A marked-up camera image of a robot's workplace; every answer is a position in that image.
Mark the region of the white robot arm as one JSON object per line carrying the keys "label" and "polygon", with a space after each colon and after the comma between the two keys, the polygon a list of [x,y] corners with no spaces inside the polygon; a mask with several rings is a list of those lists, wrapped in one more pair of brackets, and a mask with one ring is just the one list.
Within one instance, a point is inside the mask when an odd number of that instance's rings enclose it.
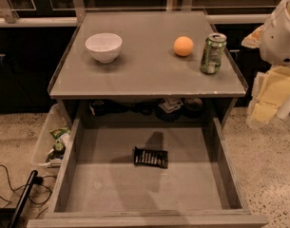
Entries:
{"label": "white robot arm", "polygon": [[281,0],[264,24],[242,40],[242,45],[258,48],[261,58],[271,65],[255,78],[247,124],[261,128],[274,117],[285,119],[290,113],[290,0]]}

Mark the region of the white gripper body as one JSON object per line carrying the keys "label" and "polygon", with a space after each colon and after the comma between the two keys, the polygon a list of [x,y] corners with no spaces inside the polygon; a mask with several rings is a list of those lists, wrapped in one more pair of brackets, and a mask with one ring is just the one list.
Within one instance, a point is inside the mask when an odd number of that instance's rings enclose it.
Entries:
{"label": "white gripper body", "polygon": [[271,65],[290,67],[290,0],[281,0],[264,22],[260,54]]}

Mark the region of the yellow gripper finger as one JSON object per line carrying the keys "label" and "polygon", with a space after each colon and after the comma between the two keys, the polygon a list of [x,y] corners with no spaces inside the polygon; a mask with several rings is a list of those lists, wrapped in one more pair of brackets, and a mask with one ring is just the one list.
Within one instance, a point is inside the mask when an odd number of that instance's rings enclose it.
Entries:
{"label": "yellow gripper finger", "polygon": [[242,40],[242,46],[246,48],[259,48],[261,44],[262,26],[253,30]]}
{"label": "yellow gripper finger", "polygon": [[249,127],[264,127],[274,117],[285,119],[290,113],[290,67],[273,66],[258,73],[247,109]]}

